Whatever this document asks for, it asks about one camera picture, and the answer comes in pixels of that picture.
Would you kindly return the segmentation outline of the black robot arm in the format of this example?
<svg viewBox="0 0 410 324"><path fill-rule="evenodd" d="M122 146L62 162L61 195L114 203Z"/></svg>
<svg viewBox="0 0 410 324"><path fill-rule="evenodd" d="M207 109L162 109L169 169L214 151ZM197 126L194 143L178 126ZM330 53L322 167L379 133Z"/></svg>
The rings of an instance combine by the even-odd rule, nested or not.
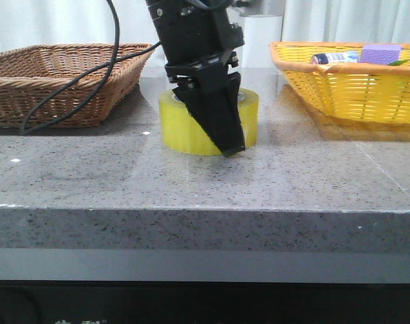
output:
<svg viewBox="0 0 410 324"><path fill-rule="evenodd" d="M165 53L175 96L226 157L245 150L237 96L241 84L236 48L240 26L231 23L230 1L147 1Z"/></svg>

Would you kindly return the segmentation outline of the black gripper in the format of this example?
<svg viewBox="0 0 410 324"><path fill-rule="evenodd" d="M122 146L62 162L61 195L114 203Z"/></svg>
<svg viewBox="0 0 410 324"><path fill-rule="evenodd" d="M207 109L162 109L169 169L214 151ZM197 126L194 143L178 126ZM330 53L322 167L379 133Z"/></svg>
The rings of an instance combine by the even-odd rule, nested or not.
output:
<svg viewBox="0 0 410 324"><path fill-rule="evenodd" d="M226 157L245 150L237 95L241 74L228 74L234 49L244 44L225 6L152 6L175 96Z"/></svg>

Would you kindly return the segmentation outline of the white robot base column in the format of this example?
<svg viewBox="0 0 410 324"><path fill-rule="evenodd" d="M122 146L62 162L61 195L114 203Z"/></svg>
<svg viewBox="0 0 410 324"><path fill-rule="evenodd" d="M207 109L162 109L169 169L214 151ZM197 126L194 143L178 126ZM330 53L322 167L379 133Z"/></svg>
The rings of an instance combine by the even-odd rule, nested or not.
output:
<svg viewBox="0 0 410 324"><path fill-rule="evenodd" d="M271 68L270 43L281 40L285 1L233 1L242 20L242 68Z"/></svg>

